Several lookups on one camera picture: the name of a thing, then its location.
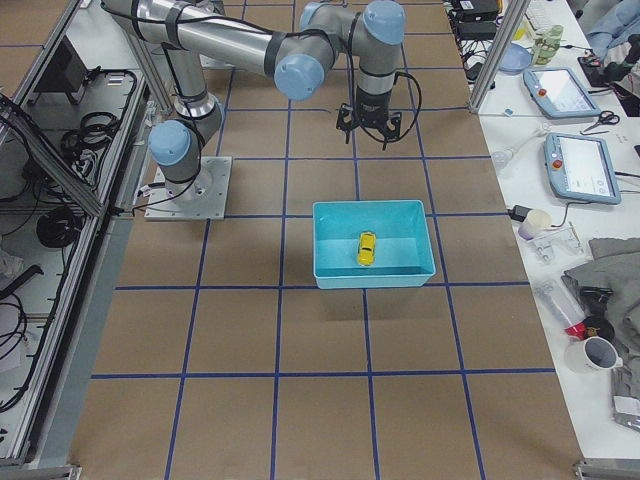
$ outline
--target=scissors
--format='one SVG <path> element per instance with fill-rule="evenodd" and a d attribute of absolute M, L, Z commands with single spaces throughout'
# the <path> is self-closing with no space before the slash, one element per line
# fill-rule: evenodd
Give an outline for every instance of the scissors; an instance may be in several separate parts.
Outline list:
<path fill-rule="evenodd" d="M 596 123 L 591 125 L 590 127 L 581 130 L 580 133 L 582 135 L 594 135 L 596 133 L 606 133 L 606 132 L 593 132 L 593 133 L 585 133 L 589 130 L 593 130 L 600 125 L 616 125 L 620 123 L 620 116 L 613 113 L 611 110 L 603 110 L 602 113 L 598 116 L 598 120 Z"/>

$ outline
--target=plastic bottle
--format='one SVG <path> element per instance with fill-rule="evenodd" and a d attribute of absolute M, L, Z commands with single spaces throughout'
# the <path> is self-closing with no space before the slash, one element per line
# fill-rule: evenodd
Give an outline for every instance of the plastic bottle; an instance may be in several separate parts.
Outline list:
<path fill-rule="evenodd" d="M 520 143 L 512 147 L 508 147 L 504 150 L 492 152 L 491 161 L 493 162 L 493 166 L 496 172 L 499 174 L 502 170 L 504 170 L 504 168 L 513 159 L 513 157 L 527 143 L 529 143 L 531 140 L 533 140 L 536 137 L 545 137 L 550 131 L 551 131 L 551 125 L 549 125 L 547 122 L 543 122 L 538 126 L 538 128 L 536 128 L 535 132 L 533 132 L 528 137 L 524 138 Z"/>
<path fill-rule="evenodd" d="M 533 293 L 538 297 L 553 317 L 560 322 L 567 335 L 584 340 L 586 327 L 584 312 L 578 303 L 555 280 L 548 279 L 533 285 Z"/>
<path fill-rule="evenodd" d="M 527 28 L 525 27 L 524 22 L 520 22 L 520 25 L 518 26 L 518 30 L 516 30 L 516 33 L 513 36 L 513 39 L 520 40 L 522 37 L 524 37 L 524 34 L 526 31 L 527 31 Z"/>
<path fill-rule="evenodd" d="M 562 25 L 554 25 L 533 44 L 533 63 L 536 65 L 548 64 L 560 48 L 562 40 Z"/>

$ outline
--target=cup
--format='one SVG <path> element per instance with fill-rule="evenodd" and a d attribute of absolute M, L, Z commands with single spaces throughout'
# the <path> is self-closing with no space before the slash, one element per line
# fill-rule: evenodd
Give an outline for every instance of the cup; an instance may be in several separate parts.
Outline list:
<path fill-rule="evenodd" d="M 622 366 L 611 343 L 600 337 L 574 342 L 564 352 L 564 361 L 576 373 L 591 373 Z"/>
<path fill-rule="evenodd" d="M 551 216 L 544 210 L 531 210 L 518 228 L 518 235 L 531 240 L 543 230 L 551 226 Z"/>

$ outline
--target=white table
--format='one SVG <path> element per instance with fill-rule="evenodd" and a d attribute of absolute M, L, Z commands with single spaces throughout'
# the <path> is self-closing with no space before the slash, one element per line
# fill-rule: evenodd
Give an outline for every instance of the white table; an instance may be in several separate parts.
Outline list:
<path fill-rule="evenodd" d="M 554 21 L 565 27 L 563 44 L 587 46 L 575 18 L 563 0 L 545 3 Z M 587 86 L 576 58 L 581 49 L 561 49 L 549 66 L 571 67 Z M 521 75 L 509 76 L 499 73 L 495 79 L 496 89 L 486 97 L 480 120 L 489 151 L 503 150 L 517 145 L 530 136 L 544 118 L 525 89 Z M 640 144 L 640 119 L 624 115 L 620 104 L 612 93 L 594 96 L 602 109 L 613 110 L 622 117 L 620 124 L 606 127 L 610 133 L 597 135 L 607 141 L 613 166 L 618 171 L 640 174 L 640 157 L 633 146 Z M 511 109 L 513 116 L 504 115 Z M 548 121 L 553 132 L 578 134 L 594 119 Z M 498 175 L 505 203 L 520 204 L 546 210 L 554 223 L 560 222 L 564 214 L 565 201 L 554 196 L 549 185 L 544 165 L 542 138 L 525 145 L 511 163 Z M 640 180 L 618 178 L 621 189 L 640 190 Z M 561 247 L 554 247 L 555 261 L 542 263 L 531 245 L 517 236 L 522 259 L 532 282 L 552 277 L 559 280 L 561 274 L 574 266 L 588 261 L 588 240 L 598 237 L 629 238 L 640 236 L 640 195 L 626 194 L 617 206 L 585 205 L 569 209 L 570 221 L 586 249 L 584 255 L 572 255 Z M 565 401 L 574 429 L 585 458 L 640 459 L 640 433 L 618 425 L 612 420 L 611 381 L 609 372 L 593 374 L 573 373 L 565 366 L 564 350 L 570 338 L 549 313 L 539 305 L 540 316 L 549 349 L 557 370 Z"/>

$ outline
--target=gray fabric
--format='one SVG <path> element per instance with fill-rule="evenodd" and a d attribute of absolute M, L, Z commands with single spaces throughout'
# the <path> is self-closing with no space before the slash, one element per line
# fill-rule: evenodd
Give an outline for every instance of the gray fabric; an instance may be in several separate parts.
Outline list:
<path fill-rule="evenodd" d="M 607 320 L 615 328 L 614 345 L 630 373 L 629 393 L 640 398 L 640 238 L 594 239 L 594 260 L 567 270 L 563 281 L 578 298 L 581 287 L 610 288 Z"/>
<path fill-rule="evenodd" d="M 619 238 L 594 238 L 589 242 L 593 258 L 609 257 L 622 253 L 640 252 L 640 238 L 621 240 Z"/>

